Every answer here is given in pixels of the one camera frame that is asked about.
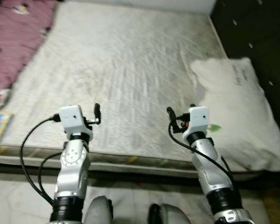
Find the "bed frame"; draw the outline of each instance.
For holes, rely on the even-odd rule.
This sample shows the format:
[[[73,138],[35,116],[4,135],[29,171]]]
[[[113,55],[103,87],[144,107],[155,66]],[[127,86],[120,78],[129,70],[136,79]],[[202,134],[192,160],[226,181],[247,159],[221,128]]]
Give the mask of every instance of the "bed frame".
[[[218,0],[211,19],[227,56],[251,59],[280,128],[280,0]]]

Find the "bed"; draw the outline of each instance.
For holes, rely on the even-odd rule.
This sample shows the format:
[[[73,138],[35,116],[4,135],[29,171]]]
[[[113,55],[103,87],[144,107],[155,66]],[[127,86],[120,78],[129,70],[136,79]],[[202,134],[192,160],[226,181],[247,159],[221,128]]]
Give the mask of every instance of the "bed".
[[[226,55],[206,15],[63,2],[2,109],[15,116],[0,141],[0,164],[19,165],[25,135],[61,106],[81,105],[91,118],[97,102],[102,123],[90,143],[91,170],[196,176],[191,152],[168,136],[166,108],[182,114],[196,102],[189,64],[210,57]],[[26,165],[39,166],[64,141],[60,124],[41,126],[27,141]],[[261,171],[227,161],[245,178]]]

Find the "white wall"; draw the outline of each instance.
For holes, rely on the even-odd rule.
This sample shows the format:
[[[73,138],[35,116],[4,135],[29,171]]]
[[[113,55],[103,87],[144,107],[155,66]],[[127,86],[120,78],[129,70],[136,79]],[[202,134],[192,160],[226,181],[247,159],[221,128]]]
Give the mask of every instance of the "white wall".
[[[87,0],[95,2],[107,2],[112,4],[129,5],[135,7],[188,11],[209,15],[216,0]]]

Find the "cable connector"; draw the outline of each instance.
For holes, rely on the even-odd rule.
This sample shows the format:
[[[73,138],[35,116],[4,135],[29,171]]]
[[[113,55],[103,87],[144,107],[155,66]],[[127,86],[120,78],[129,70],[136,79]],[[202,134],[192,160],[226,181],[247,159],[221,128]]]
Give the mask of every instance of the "cable connector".
[[[59,113],[54,113],[52,117],[50,117],[50,120],[54,121],[54,122],[60,122],[60,116]]]

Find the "pillow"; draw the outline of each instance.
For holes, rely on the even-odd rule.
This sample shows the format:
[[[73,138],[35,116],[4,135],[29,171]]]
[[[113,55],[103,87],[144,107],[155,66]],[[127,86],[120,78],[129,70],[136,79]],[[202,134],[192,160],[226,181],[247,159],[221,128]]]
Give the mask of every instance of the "pillow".
[[[210,109],[208,137],[233,171],[280,171],[280,130],[249,58],[194,61],[197,104]]]

